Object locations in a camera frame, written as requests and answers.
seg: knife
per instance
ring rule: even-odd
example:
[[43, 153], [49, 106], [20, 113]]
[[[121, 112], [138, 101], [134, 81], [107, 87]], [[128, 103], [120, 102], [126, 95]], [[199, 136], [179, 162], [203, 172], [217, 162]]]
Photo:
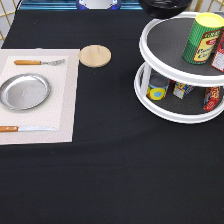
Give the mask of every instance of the knife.
[[65, 59], [52, 61], [52, 62], [43, 62], [43, 61], [33, 61], [33, 60], [16, 60], [14, 63], [16, 65], [60, 65], [65, 62]]
[[18, 126], [0, 126], [0, 132], [17, 132], [17, 131], [57, 131], [55, 128], [49, 127], [18, 127]]

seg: round wooden board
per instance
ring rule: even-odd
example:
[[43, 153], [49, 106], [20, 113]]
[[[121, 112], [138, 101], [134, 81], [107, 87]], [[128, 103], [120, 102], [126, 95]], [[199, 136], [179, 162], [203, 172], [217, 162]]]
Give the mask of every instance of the round wooden board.
[[110, 59], [110, 50], [100, 45], [84, 47], [79, 53], [79, 60], [81, 63], [92, 68], [102, 67], [106, 65]]

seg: silver plate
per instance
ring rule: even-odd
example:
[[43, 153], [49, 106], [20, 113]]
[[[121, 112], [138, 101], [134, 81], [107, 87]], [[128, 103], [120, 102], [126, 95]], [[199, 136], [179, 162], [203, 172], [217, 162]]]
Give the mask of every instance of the silver plate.
[[26, 110], [42, 103], [50, 93], [50, 83], [38, 74], [21, 74], [0, 87], [0, 102], [9, 109]]

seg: fork handle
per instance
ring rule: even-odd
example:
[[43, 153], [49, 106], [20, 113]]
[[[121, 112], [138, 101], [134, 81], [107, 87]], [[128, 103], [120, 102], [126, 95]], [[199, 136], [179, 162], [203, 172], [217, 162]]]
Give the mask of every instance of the fork handle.
[[0, 126], [0, 132], [17, 132], [18, 126]]
[[32, 60], [16, 60], [14, 61], [16, 65], [41, 65], [41, 61]]

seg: food can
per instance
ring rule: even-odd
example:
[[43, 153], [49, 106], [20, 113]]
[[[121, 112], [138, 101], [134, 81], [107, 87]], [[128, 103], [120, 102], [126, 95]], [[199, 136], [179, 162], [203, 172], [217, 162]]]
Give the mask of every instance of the food can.
[[166, 96], [170, 80], [159, 73], [152, 73], [149, 80], [147, 97], [152, 100], [161, 100]]
[[196, 16], [183, 58], [191, 64], [204, 64], [220, 35], [224, 19], [214, 13], [200, 13]]

